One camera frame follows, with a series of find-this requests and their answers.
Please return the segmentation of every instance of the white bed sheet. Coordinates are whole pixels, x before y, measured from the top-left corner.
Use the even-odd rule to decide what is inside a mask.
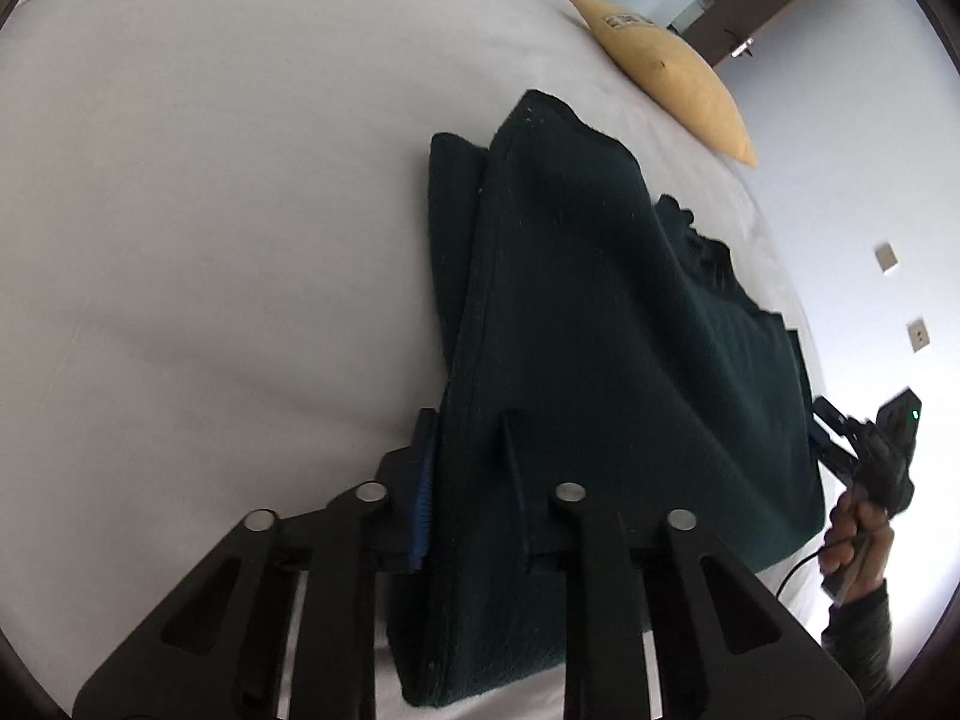
[[[31,0],[0,33],[0,626],[70,707],[249,509],[322,507],[403,445],[443,364],[431,135],[530,87],[640,161],[803,309],[736,170],[563,1]],[[764,573],[775,586],[791,561]],[[813,566],[787,602],[816,630]],[[380,715],[420,717],[381,649]],[[431,717],[560,717],[563,669]]]

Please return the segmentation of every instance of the person's arm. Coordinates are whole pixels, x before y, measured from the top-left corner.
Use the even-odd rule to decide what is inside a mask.
[[[890,607],[883,579],[894,532],[886,512],[872,503],[854,504],[851,493],[844,493],[830,512],[832,526],[827,544],[852,538],[857,528],[872,531],[870,552],[860,574],[841,607],[830,610],[830,622],[823,632],[822,644],[844,671],[850,675],[871,712],[890,692]],[[820,570],[827,576],[853,560],[849,542],[837,544],[820,555]]]

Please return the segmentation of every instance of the hand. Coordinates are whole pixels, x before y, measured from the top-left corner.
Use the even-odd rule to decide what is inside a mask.
[[[887,512],[874,503],[857,504],[849,490],[840,496],[837,505],[830,512],[830,522],[832,528],[824,536],[824,543],[832,544],[843,541],[844,538],[853,538],[858,527],[872,531],[874,537],[860,574],[844,600],[845,604],[853,603],[883,584],[883,573],[887,568],[887,560],[890,559],[890,548],[894,544],[894,532],[890,528]],[[841,565],[848,565],[852,560],[853,545],[849,541],[837,544],[821,553],[820,573],[829,576]]]

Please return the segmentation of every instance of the yellow pillow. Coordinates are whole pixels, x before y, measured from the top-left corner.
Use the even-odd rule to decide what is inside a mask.
[[[750,167],[757,155],[727,87],[683,39],[603,0],[570,0],[620,69],[714,151]]]

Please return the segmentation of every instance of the electrical outlet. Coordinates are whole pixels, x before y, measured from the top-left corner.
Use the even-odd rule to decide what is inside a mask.
[[[880,267],[885,274],[889,274],[890,271],[899,265],[899,260],[896,259],[896,255],[894,254],[894,247],[890,244],[880,244],[874,249],[874,254],[877,255],[877,262],[880,263]]]
[[[915,352],[919,352],[925,346],[930,346],[930,333],[926,331],[926,325],[923,323],[923,318],[917,319],[916,322],[910,322],[906,326],[907,333],[910,334],[910,346],[913,346]]]

